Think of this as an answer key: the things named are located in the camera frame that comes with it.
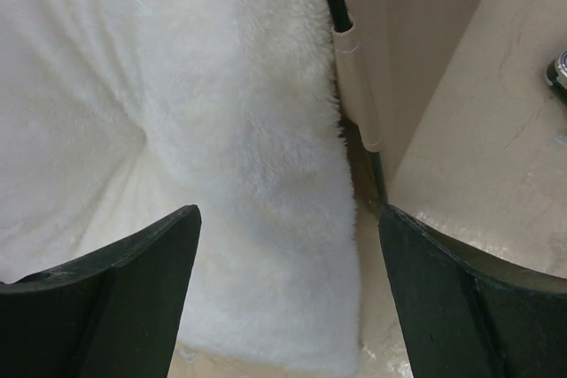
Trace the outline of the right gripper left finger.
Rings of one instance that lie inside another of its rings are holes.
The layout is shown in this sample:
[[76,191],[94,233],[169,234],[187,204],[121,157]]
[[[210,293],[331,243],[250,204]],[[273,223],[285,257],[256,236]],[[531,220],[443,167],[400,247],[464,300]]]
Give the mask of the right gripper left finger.
[[184,206],[91,253],[1,286],[3,377],[165,377],[198,247]]

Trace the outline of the white pillow cushion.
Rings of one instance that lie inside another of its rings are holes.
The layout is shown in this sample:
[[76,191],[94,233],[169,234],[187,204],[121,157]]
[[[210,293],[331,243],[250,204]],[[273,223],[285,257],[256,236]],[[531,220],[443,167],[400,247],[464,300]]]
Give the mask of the white pillow cushion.
[[356,204],[326,0],[1,0],[1,279],[187,204],[178,338],[350,377]]

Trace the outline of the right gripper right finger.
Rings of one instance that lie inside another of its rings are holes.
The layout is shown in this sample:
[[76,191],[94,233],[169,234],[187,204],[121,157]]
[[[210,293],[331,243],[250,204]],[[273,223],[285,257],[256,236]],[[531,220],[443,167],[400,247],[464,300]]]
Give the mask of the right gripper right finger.
[[415,377],[564,377],[566,280],[387,205],[379,235]]

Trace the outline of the tan black pet tent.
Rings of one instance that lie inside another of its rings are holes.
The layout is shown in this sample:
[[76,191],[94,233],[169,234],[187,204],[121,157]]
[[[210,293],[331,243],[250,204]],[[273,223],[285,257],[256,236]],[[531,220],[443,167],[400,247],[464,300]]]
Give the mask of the tan black pet tent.
[[424,111],[480,0],[345,0],[333,33],[343,111],[357,126],[357,192],[385,204]]

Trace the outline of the black tent pole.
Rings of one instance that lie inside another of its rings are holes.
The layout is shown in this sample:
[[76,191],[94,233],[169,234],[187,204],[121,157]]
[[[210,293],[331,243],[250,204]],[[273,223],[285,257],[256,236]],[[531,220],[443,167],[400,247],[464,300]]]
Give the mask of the black tent pole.
[[358,147],[355,169],[362,173],[356,178],[362,193],[379,211],[387,204],[387,188],[380,155],[381,140],[376,108],[369,77],[364,69],[360,37],[351,20],[346,0],[326,0],[335,51],[337,89],[341,108],[350,128],[355,132]]

